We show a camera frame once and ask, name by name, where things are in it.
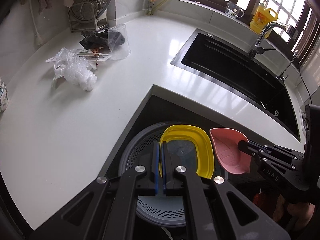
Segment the black cable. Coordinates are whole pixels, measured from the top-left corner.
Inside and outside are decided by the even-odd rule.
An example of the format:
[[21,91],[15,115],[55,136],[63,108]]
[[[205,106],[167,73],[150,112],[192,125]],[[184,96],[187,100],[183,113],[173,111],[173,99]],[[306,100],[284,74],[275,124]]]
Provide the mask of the black cable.
[[308,94],[309,94],[309,98],[310,98],[310,102],[311,102],[311,104],[312,104],[311,95],[310,95],[310,92],[309,92],[309,90],[308,90],[308,88],[307,88],[307,85],[305,84],[305,82],[304,82],[304,80],[303,80],[303,77],[301,76],[300,68],[299,68],[299,75],[300,75],[300,77],[301,77],[301,80],[302,80],[302,82],[303,82],[304,86],[305,86],[305,87],[306,87],[306,89],[307,89],[307,92],[308,92]]

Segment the yellow detergent bottle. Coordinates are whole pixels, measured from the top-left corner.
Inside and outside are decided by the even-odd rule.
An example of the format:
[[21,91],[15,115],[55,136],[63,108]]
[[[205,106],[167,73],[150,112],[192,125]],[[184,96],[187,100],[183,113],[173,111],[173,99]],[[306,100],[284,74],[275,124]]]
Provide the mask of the yellow detergent bottle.
[[[265,9],[265,2],[259,4],[251,22],[250,22],[250,29],[253,30],[255,33],[260,34],[263,27],[266,26],[269,22],[278,20],[278,14],[271,8]],[[268,38],[270,35],[271,30],[267,32],[265,38]]]

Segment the pink bowl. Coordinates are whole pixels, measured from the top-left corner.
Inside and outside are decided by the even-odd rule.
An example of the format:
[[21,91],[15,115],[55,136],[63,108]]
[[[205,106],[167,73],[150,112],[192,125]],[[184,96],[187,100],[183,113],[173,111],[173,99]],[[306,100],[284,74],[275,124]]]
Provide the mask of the pink bowl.
[[248,142],[243,133],[229,128],[213,128],[210,130],[210,136],[218,161],[227,172],[250,173],[251,156],[238,149],[238,142]]

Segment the sink rim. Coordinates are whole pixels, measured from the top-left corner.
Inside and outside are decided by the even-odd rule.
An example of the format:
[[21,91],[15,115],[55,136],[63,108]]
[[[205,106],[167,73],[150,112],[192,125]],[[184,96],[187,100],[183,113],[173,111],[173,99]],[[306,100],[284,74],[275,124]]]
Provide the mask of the sink rim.
[[[185,69],[193,74],[196,74],[200,77],[203,77],[227,90],[229,90],[230,92],[236,94],[237,96],[243,98],[244,100],[246,100],[247,102],[249,102],[250,104],[254,105],[255,107],[257,107],[258,109],[260,109],[261,111],[263,111],[265,114],[267,114],[268,116],[270,116],[273,120],[275,120],[277,123],[279,123],[282,127],[284,127],[292,136],[294,136],[299,142],[301,142],[301,139],[300,139],[300,132],[299,132],[299,127],[298,127],[298,123],[297,123],[297,117],[295,115],[295,112],[294,112],[294,108],[293,108],[293,105],[292,105],[292,101],[291,101],[291,98],[288,94],[288,91],[287,91],[287,88],[286,86],[284,85],[284,82],[283,81],[280,81],[278,80],[278,82],[284,87],[288,97],[289,97],[289,100],[290,100],[290,103],[291,103],[291,107],[292,107],[292,110],[293,110],[293,113],[294,113],[294,116],[295,116],[295,124],[297,126],[297,131],[298,131],[298,135],[295,134],[287,125],[285,125],[281,120],[279,120],[278,118],[276,118],[271,112],[269,112],[268,110],[266,110],[263,106],[259,105],[257,102],[255,102],[254,100],[252,100],[251,98],[247,97],[245,94],[241,93],[240,91],[234,89],[233,87],[225,84],[224,82],[212,77],[212,76],[209,76],[197,69],[194,69],[190,66],[187,66],[187,65],[184,65],[182,62],[183,58],[185,57],[186,53],[188,52],[191,44],[193,43],[193,41],[195,40],[195,38],[197,37],[197,35],[201,33],[201,34],[204,34],[210,38],[213,38],[217,41],[220,41],[222,42],[223,44],[231,47],[232,49],[236,50],[237,52],[243,54],[244,56],[246,56],[246,52],[241,50],[240,48],[234,46],[233,44],[215,36],[214,34],[211,34],[211,33],[208,33],[206,31],[203,31],[201,29],[198,29],[196,28],[195,31],[192,33],[192,35],[188,38],[188,40],[186,41],[186,43],[182,46],[182,48],[179,50],[179,52],[174,56],[174,58],[172,59],[172,61],[170,62],[171,65],[174,65],[176,67],[179,67],[179,68],[182,68],[182,69]],[[258,60],[256,59],[253,59],[253,62],[255,62],[257,65],[259,65],[260,67],[262,67],[265,71],[267,71],[268,73],[270,73],[275,79],[276,79],[276,75],[270,71],[267,67],[265,67],[262,63],[260,63]]]

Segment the window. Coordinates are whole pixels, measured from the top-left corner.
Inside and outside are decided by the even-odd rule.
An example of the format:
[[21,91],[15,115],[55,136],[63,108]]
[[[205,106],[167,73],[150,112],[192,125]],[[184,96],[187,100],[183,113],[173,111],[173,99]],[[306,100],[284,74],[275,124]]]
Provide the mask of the window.
[[[192,0],[204,5],[225,11],[228,0]],[[278,47],[289,59],[293,57],[293,51],[299,50],[299,57],[295,62],[301,65],[310,53],[313,44],[319,34],[319,21],[305,0],[230,0],[236,3],[244,11],[244,17],[239,20],[249,25],[255,9],[259,3],[265,1],[267,8],[272,8],[278,13],[278,21],[291,24],[298,30],[298,36],[294,40],[280,28],[274,28],[268,39]]]

